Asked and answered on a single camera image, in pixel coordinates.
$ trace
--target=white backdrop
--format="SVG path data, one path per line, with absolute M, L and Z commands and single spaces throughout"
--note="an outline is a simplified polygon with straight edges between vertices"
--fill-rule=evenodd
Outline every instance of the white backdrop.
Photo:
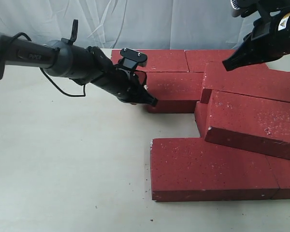
M 44 43 L 70 37 L 101 48 L 228 49 L 252 30 L 232 18 L 230 0 L 0 0 L 0 32 Z

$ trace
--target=red brick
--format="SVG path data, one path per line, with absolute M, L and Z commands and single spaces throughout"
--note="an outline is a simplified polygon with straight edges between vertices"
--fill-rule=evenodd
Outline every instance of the red brick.
M 227 72 L 222 63 L 212 62 L 205 68 L 202 103 L 208 103 L 213 89 L 290 102 L 290 72 L 271 70 L 266 64 Z
M 204 72 L 207 63 L 222 62 L 229 58 L 235 50 L 187 50 L 186 58 L 190 72 Z
M 154 139 L 151 184 L 158 202 L 264 200 L 278 190 L 265 155 L 202 138 Z
M 290 160 L 290 103 L 213 90 L 208 142 Z
M 206 118 L 207 118 L 207 104 L 203 104 L 197 102 L 194 111 L 195 121 L 197 123 L 197 127 L 200 133 L 200 136 L 203 138 L 205 136 L 205 128 L 206 128 Z
M 138 67 L 145 72 L 189 72 L 184 50 L 138 50 L 148 56 L 146 67 Z M 122 58 L 120 50 L 112 51 L 112 62 Z
M 273 199 L 290 199 L 290 160 L 270 156 L 267 159 L 279 185 Z
M 159 101 L 156 107 L 147 105 L 150 113 L 192 113 L 200 100 L 202 73 L 148 72 L 147 90 Z

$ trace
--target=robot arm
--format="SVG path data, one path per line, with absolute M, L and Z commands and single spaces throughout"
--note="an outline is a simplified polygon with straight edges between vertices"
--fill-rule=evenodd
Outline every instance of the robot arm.
M 82 48 L 73 45 L 77 29 L 78 21 L 74 20 L 69 40 L 62 38 L 45 45 L 33 43 L 24 33 L 14 37 L 0 33 L 0 80 L 5 65 L 39 67 L 53 84 L 48 75 L 69 78 L 83 87 L 92 83 L 124 103 L 157 104 L 158 100 L 145 89 L 146 73 L 136 70 L 138 66 L 146 65 L 145 54 L 124 48 L 120 51 L 123 58 L 114 65 L 98 47 Z
M 231 6 L 233 17 L 244 18 L 255 12 L 261 17 L 241 46 L 223 61 L 227 71 L 290 54 L 290 0 L 231 0 Z

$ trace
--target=white table surface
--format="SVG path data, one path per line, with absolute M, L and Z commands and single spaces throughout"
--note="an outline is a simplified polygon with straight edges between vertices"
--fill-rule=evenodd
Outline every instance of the white table surface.
M 54 80 L 82 93 L 70 80 Z M 39 69 L 7 66 L 0 232 L 290 232 L 290 200 L 151 200 L 150 140 L 198 136 L 192 114 L 149 114 L 94 85 L 86 98 L 68 98 Z

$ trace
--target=sticker label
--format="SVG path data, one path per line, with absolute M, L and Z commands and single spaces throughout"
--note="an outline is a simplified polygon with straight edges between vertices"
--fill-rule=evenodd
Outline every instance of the sticker label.
M 290 13 L 286 14 L 279 22 L 278 31 L 286 29 Z

